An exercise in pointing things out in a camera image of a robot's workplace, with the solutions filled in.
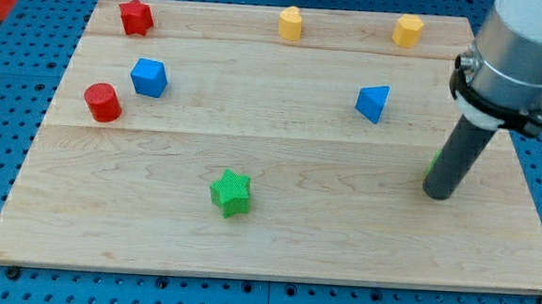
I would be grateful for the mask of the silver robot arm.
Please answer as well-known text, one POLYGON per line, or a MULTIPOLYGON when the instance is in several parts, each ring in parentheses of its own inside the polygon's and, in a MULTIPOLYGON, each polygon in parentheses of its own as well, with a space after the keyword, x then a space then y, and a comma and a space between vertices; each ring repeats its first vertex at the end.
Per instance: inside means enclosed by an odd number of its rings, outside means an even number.
POLYGON ((542 0, 494 0, 449 90, 462 116, 422 184, 435 200, 453 195, 499 130, 542 134, 542 0))

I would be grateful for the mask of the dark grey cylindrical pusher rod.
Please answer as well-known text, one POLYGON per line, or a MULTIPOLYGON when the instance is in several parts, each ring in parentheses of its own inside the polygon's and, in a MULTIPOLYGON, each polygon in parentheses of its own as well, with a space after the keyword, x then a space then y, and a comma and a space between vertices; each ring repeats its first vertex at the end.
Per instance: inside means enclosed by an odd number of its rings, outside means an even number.
POLYGON ((431 173, 423 180, 425 194, 434 200, 450 198, 495 134, 474 126, 462 116, 431 173))

